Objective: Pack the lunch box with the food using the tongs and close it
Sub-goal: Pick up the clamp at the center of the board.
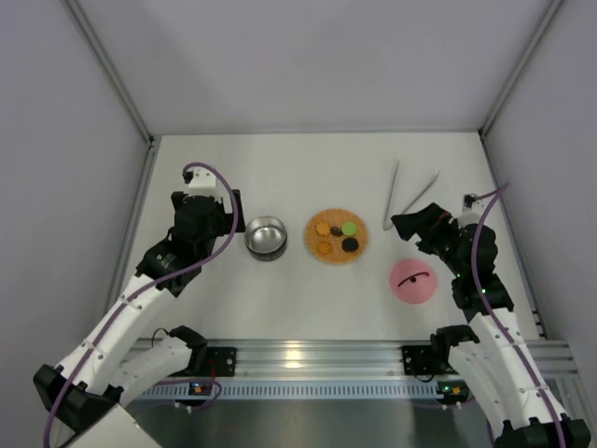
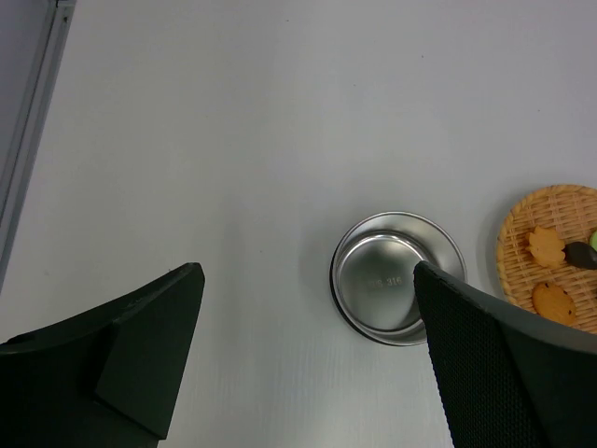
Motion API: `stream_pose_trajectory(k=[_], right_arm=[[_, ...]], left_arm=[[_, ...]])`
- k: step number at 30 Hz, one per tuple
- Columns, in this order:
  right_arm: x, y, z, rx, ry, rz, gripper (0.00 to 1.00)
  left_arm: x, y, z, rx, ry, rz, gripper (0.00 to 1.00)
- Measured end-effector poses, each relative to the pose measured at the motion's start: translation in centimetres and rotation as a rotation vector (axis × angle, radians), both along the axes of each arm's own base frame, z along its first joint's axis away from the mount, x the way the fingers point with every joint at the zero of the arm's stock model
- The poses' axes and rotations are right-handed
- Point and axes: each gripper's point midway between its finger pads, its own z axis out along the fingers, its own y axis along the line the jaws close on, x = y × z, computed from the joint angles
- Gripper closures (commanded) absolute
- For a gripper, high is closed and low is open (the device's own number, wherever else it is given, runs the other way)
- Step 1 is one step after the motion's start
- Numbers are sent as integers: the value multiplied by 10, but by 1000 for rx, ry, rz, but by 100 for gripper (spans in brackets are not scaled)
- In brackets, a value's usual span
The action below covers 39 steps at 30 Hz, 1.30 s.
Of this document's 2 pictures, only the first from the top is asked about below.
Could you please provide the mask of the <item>pink lid with black handle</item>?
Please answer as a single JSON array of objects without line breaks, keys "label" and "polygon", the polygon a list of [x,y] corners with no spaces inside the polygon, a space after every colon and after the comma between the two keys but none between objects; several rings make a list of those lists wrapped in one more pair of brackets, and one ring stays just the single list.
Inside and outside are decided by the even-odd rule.
[{"label": "pink lid with black handle", "polygon": [[389,286],[400,301],[423,304],[431,300],[437,290],[437,275],[420,259],[402,259],[390,272]]}]

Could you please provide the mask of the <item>metal tongs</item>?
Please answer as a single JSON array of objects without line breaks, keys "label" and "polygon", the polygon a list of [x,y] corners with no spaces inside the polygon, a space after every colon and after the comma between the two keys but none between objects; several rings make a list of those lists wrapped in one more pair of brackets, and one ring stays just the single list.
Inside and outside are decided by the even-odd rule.
[{"label": "metal tongs", "polygon": [[393,227],[391,216],[405,214],[415,205],[425,193],[430,190],[439,178],[440,171],[427,174],[423,180],[408,182],[401,160],[396,159],[393,165],[390,187],[384,207],[382,229],[389,231]]}]

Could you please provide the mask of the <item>green round food piece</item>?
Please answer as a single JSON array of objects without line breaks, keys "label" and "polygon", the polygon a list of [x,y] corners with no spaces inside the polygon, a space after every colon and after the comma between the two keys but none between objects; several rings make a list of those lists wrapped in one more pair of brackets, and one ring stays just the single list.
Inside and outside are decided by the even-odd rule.
[{"label": "green round food piece", "polygon": [[345,221],[341,226],[341,231],[346,236],[353,236],[358,232],[358,227],[352,221]]}]

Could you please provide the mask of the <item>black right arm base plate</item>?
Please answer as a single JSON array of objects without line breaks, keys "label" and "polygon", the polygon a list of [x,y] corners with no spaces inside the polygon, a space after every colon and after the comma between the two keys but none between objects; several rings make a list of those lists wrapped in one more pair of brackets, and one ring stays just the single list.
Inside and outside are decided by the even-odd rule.
[{"label": "black right arm base plate", "polygon": [[401,348],[404,372],[409,376],[432,376],[437,373],[436,358],[428,344],[407,344]]}]

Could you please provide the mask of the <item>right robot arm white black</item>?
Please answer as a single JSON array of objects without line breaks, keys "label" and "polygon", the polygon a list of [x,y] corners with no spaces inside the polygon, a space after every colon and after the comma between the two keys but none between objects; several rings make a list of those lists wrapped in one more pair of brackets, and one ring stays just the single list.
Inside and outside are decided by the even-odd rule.
[{"label": "right robot arm white black", "polygon": [[460,375],[483,410],[496,447],[587,447],[588,425],[556,399],[521,335],[514,303],[495,271],[495,232],[461,223],[436,203],[391,218],[399,237],[451,271],[465,324],[430,338],[435,362]]}]

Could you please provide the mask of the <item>orange round food piece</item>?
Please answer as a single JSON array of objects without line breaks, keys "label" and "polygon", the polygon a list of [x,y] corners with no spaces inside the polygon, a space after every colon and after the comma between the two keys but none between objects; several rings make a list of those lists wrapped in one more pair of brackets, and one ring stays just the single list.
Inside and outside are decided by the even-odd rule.
[{"label": "orange round food piece", "polygon": [[330,242],[322,241],[316,245],[316,249],[320,255],[326,256],[333,252],[333,245]]}]

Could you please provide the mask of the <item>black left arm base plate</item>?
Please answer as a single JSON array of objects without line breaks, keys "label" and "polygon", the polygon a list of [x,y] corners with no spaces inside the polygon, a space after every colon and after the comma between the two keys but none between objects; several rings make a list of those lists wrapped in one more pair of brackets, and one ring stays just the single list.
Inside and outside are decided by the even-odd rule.
[{"label": "black left arm base plate", "polygon": [[234,377],[237,364],[237,348],[232,346],[208,347],[204,367],[211,378]]}]

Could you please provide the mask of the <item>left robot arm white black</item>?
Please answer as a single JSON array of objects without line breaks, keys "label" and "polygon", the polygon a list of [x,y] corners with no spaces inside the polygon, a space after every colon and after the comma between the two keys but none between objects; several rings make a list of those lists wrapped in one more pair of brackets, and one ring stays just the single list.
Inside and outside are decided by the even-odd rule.
[{"label": "left robot arm white black", "polygon": [[147,354],[126,360],[146,327],[177,299],[204,265],[245,230],[242,196],[229,191],[231,209],[214,196],[176,191],[171,200],[174,224],[151,246],[128,285],[90,334],[56,365],[42,365],[34,385],[49,413],[81,434],[114,406],[126,406],[153,384],[174,373],[196,374],[205,358],[206,340],[179,326]]}]

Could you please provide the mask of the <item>black round food piece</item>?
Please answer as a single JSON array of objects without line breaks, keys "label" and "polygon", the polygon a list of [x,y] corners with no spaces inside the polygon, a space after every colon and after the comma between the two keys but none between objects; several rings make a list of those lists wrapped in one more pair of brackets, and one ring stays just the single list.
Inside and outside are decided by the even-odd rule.
[{"label": "black round food piece", "polygon": [[342,240],[341,248],[346,253],[354,253],[359,249],[359,242],[354,237],[347,237]]}]

